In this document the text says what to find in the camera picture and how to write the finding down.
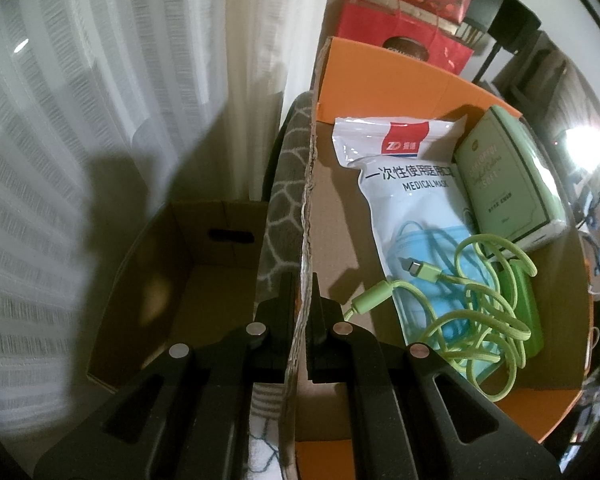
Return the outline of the medical mask pack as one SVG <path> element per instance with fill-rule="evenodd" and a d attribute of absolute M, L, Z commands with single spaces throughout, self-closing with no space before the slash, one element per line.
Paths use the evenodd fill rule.
<path fill-rule="evenodd" d="M 425 309 L 406 289 L 393 303 L 406 342 L 411 344 L 439 316 L 466 306 L 463 286 L 430 283 L 408 272 L 411 261 L 446 274 L 493 280 L 471 247 L 457 245 L 475 234 L 452 155 L 466 122 L 411 117 L 341 117 L 332 130 L 337 160 L 358 170 L 358 187 L 370 206 L 370 224 L 382 272 L 389 280 L 413 283 L 430 301 Z"/>

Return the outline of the green grey power bank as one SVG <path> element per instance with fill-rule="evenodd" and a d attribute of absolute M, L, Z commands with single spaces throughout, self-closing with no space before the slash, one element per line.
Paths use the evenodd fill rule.
<path fill-rule="evenodd" d="M 498 281 L 501 285 L 501 294 L 513 304 L 513 285 L 516 285 L 517 303 L 515 313 L 518 320 L 524 322 L 530 330 L 531 336 L 524 342 L 527 359 L 535 358 L 544 347 L 544 336 L 541 326 L 538 305 L 536 304 L 531 278 L 524 270 L 518 260 L 508 260 L 512 268 L 513 278 L 509 278 L 501 263 L 497 263 L 494 268 L 498 274 Z"/>

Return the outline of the orange cardboard box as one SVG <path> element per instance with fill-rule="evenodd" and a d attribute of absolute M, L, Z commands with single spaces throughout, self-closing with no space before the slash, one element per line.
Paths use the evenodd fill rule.
<path fill-rule="evenodd" d="M 390 50 L 327 41 L 311 110 L 303 479 L 556 479 L 593 301 L 519 113 Z"/>

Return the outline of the green tissue pack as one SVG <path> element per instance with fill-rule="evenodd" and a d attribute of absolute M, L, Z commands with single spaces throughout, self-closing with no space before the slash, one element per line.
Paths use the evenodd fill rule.
<path fill-rule="evenodd" d="M 504 107 L 491 106 L 454 157 L 481 233 L 533 250 L 568 229 L 546 158 L 526 125 Z"/>

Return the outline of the grey white patterned blanket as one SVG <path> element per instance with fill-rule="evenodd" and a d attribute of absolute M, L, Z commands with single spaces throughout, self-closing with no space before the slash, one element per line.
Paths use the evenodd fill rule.
<path fill-rule="evenodd" d="M 256 301 L 278 295 L 286 273 L 296 281 L 294 298 L 306 296 L 303 272 L 306 179 L 312 157 L 314 94 L 303 92 L 291 104 L 274 141 L 266 167 L 262 198 L 268 203 L 257 276 Z M 248 446 L 242 476 L 245 479 L 295 479 L 294 430 L 296 430 L 297 382 L 300 338 L 306 315 L 296 316 L 294 340 L 280 384 L 259 382 L 253 386 Z"/>

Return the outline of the bright lamp box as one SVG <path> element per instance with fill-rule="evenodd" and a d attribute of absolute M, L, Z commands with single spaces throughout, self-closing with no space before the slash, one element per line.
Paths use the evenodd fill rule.
<path fill-rule="evenodd" d="M 557 158 L 567 176 L 594 174 L 600 169 L 600 127 L 576 125 L 553 141 Z"/>

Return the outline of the white curtain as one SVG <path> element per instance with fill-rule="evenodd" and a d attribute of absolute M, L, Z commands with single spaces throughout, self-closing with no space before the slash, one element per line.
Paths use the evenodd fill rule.
<path fill-rule="evenodd" d="M 255 200 L 327 0 L 0 0 L 0 442 L 24 468 L 102 400 L 114 274 L 168 200 Z"/>

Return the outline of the brown sofa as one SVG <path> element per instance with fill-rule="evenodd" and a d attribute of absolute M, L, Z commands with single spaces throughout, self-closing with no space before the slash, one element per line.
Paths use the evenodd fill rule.
<path fill-rule="evenodd" d="M 494 78 L 507 102 L 518 108 L 557 170 L 562 184 L 580 194 L 586 186 L 600 192 L 600 169 L 567 176 L 553 141 L 576 125 L 600 127 L 600 100 L 585 76 L 546 32 L 535 32 Z"/>

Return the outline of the red collection gift bag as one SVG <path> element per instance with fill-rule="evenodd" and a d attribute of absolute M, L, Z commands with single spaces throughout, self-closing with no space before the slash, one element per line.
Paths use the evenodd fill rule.
<path fill-rule="evenodd" d="M 398 52 L 455 75 L 474 54 L 436 25 L 364 0 L 343 0 L 336 36 Z"/>

